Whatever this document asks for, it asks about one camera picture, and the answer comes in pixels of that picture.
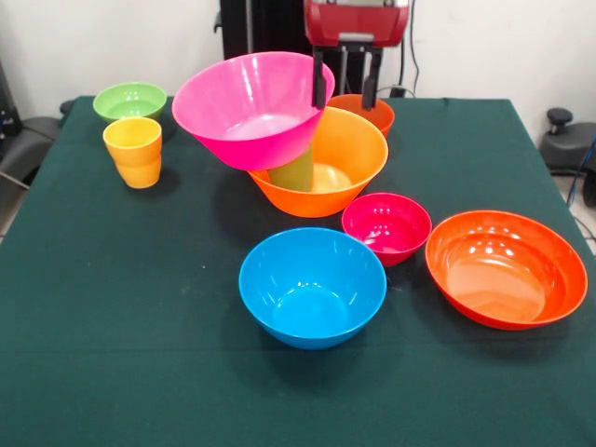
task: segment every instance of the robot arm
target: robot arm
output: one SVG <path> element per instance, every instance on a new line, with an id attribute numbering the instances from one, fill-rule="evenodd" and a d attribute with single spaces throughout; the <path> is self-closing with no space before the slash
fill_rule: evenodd
<path id="1" fill-rule="evenodd" d="M 376 103 L 384 47 L 401 42 L 410 14 L 409 0 L 305 0 L 306 36 L 314 48 L 313 106 L 325 106 L 322 54 L 341 49 L 371 53 L 371 67 L 364 81 L 363 104 Z"/>

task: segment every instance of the bowl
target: bowl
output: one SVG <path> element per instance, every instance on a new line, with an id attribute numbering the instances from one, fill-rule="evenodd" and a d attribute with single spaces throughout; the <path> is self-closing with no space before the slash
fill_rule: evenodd
<path id="1" fill-rule="evenodd" d="M 381 263 L 326 228 L 297 228 L 257 245 L 240 268 L 242 301 L 280 342 L 326 349 L 356 335 L 385 300 Z"/>
<path id="2" fill-rule="evenodd" d="M 286 165 L 308 149 L 322 116 L 312 106 L 313 63 L 277 51 L 219 62 L 178 90 L 174 119 L 232 168 Z M 323 75 L 328 101 L 335 79 L 327 66 Z"/>
<path id="3" fill-rule="evenodd" d="M 93 110 L 108 123 L 120 118 L 144 116 L 158 119 L 168 95 L 153 84 L 126 82 L 102 91 L 93 100 Z"/>
<path id="4" fill-rule="evenodd" d="M 381 133 L 387 137 L 393 123 L 395 122 L 395 112 L 389 104 L 383 100 L 376 100 L 376 105 L 371 110 L 362 108 L 362 95 L 340 95 L 334 96 L 329 100 L 331 107 L 344 109 L 353 114 L 360 115 L 371 121 L 381 130 Z"/>
<path id="5" fill-rule="evenodd" d="M 404 262 L 427 242 L 432 231 L 428 212 L 406 196 L 368 194 L 344 211 L 342 227 L 390 267 Z"/>
<path id="6" fill-rule="evenodd" d="M 278 209 L 298 217 L 325 217 L 343 210 L 381 171 L 387 142 L 373 124 L 345 110 L 327 107 L 313 139 L 313 189 L 271 183 L 266 171 L 250 175 Z"/>
<path id="7" fill-rule="evenodd" d="M 427 243 L 430 274 L 462 314 L 491 328 L 521 331 L 559 321 L 586 297 L 586 267 L 546 226 L 503 211 L 457 214 Z"/>

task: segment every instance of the floor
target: floor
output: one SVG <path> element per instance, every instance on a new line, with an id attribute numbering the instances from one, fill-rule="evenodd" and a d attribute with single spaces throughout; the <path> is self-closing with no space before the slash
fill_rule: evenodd
<path id="1" fill-rule="evenodd" d="M 561 195 L 566 200 L 573 179 L 570 177 L 555 177 L 554 181 L 559 187 Z M 584 205 L 584 199 L 581 196 L 582 188 L 583 180 L 579 179 L 577 181 L 576 186 L 576 199 L 573 205 L 571 206 L 571 213 L 587 227 L 584 227 L 581 223 L 577 224 L 577 226 L 581 230 L 581 233 L 585 237 L 590 237 L 589 231 L 591 231 L 592 234 L 596 236 L 596 209 L 590 209 Z M 596 254 L 596 241 L 588 240 L 588 245 L 591 248 L 592 253 Z"/>
<path id="2" fill-rule="evenodd" d="M 555 177 L 554 181 L 559 187 L 561 195 L 564 199 L 566 199 L 567 194 L 569 193 L 569 188 L 571 187 L 572 179 L 567 177 Z M 580 179 L 577 183 L 576 200 L 571 207 L 571 213 L 588 227 L 585 228 L 580 223 L 577 224 L 577 226 L 579 227 L 579 229 L 585 237 L 590 236 L 589 231 L 591 231 L 592 234 L 596 236 L 596 209 L 589 209 L 584 205 L 584 200 L 581 196 L 582 186 L 582 181 Z M 0 243 L 2 243 L 4 235 L 9 231 L 10 226 L 14 221 L 14 218 L 19 212 L 20 205 L 26 197 L 27 194 L 23 192 L 20 196 L 20 199 L 15 203 L 15 207 L 11 210 L 11 212 L 7 213 L 4 216 L 0 216 Z M 591 248 L 592 252 L 596 254 L 596 240 L 588 240 L 588 245 Z"/>

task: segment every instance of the magenta bowl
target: magenta bowl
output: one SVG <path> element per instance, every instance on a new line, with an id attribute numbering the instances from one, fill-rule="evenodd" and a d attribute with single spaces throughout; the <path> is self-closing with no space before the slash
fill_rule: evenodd
<path id="1" fill-rule="evenodd" d="M 432 232 L 428 212 L 397 194 L 368 194 L 354 200 L 342 216 L 344 231 L 370 248 L 390 267 L 404 262 L 425 245 Z"/>
<path id="2" fill-rule="evenodd" d="M 330 99 L 335 79 L 323 67 Z M 322 110 L 312 106 L 313 58 L 265 52 L 222 61 L 191 77 L 172 104 L 180 127 L 228 166 L 278 168 L 302 155 Z"/>

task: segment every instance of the orange bowl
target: orange bowl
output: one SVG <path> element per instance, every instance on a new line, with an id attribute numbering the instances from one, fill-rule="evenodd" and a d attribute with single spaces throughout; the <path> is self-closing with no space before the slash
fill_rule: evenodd
<path id="1" fill-rule="evenodd" d="M 272 184 L 266 171 L 249 172 L 269 201 L 298 217 L 326 217 L 343 210 L 387 162 L 387 142 L 372 123 L 327 107 L 313 140 L 313 189 Z"/>
<path id="2" fill-rule="evenodd" d="M 340 95 L 334 96 L 329 100 L 331 107 L 344 109 L 353 114 L 362 116 L 372 122 L 385 138 L 389 134 L 393 123 L 395 122 L 395 112 L 389 104 L 383 100 L 376 100 L 376 105 L 372 110 L 362 108 L 362 95 Z"/>
<path id="3" fill-rule="evenodd" d="M 503 211 L 470 211 L 440 223 L 427 243 L 430 274 L 462 314 L 521 331 L 571 315 L 588 291 L 586 267 L 554 231 Z"/>

